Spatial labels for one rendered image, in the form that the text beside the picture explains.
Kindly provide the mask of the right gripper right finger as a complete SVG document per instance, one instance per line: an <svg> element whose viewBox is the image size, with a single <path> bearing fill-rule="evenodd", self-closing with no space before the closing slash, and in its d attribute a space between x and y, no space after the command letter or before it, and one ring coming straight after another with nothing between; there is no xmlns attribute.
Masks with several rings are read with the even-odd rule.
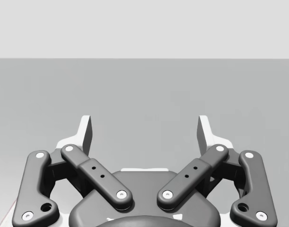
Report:
<svg viewBox="0 0 289 227"><path fill-rule="evenodd" d="M194 190L207 196L222 180L233 181L239 199L229 217L236 225L277 225L278 218L262 156L237 153L228 139L213 134L208 117L200 115L197 140L201 156L193 159L157 193L162 210L174 210Z"/></svg>

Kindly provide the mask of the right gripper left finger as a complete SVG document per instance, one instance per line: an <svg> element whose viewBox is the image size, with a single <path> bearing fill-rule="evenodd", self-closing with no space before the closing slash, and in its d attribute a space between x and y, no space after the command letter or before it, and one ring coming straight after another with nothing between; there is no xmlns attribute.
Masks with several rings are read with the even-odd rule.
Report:
<svg viewBox="0 0 289 227"><path fill-rule="evenodd" d="M76 135L60 140L52 153L38 150L28 155L12 217L13 226L55 224L60 211L50 196L56 181L62 179L69 179L82 196L92 187L116 210L131 207L132 192L88 156L92 136L91 117L84 115Z"/></svg>

